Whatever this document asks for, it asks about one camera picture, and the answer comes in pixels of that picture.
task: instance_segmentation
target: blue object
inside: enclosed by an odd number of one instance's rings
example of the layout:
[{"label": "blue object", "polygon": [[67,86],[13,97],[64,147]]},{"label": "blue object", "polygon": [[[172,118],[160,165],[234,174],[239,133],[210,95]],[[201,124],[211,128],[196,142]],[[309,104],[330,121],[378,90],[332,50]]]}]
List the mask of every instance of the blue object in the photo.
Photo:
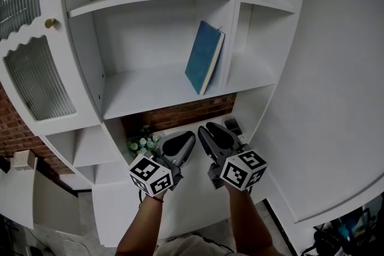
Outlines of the blue object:
[{"label": "blue object", "polygon": [[185,74],[199,95],[205,93],[211,79],[225,34],[201,21]]}]

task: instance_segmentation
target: white wall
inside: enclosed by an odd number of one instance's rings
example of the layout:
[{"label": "white wall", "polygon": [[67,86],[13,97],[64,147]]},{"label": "white wall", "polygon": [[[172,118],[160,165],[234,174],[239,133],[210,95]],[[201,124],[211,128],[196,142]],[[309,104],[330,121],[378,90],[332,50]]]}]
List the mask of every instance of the white wall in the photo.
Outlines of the white wall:
[{"label": "white wall", "polygon": [[384,0],[304,0],[286,67],[251,142],[267,157],[295,220],[332,209],[383,176],[383,82]]}]

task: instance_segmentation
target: forearm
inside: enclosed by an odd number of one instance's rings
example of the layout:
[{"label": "forearm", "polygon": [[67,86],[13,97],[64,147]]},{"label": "forearm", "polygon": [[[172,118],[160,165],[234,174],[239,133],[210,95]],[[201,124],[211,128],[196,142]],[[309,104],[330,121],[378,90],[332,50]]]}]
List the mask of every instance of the forearm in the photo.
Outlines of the forearm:
[{"label": "forearm", "polygon": [[160,229],[163,204],[146,196],[135,219],[121,239],[116,255],[152,256]]},{"label": "forearm", "polygon": [[229,188],[230,214],[237,251],[246,255],[272,247],[272,237],[247,191]]}]

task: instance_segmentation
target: person's right arm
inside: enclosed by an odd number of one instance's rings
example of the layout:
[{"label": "person's right arm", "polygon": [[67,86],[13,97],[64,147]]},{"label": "person's right arm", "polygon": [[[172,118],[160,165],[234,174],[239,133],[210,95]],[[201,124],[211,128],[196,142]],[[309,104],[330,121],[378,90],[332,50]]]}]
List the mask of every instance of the person's right arm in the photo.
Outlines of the person's right arm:
[{"label": "person's right arm", "polygon": [[272,245],[272,237],[257,213],[248,191],[239,191],[227,183],[226,188],[229,192],[237,252],[249,256],[281,256]]}]

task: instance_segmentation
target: brass knob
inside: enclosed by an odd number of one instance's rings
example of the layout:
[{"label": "brass knob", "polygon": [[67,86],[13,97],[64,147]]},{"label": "brass knob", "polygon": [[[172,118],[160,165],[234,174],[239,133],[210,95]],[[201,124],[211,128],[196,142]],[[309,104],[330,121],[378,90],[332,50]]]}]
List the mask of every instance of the brass knob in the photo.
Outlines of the brass knob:
[{"label": "brass knob", "polygon": [[51,28],[56,23],[56,19],[47,19],[45,26],[47,29]]}]

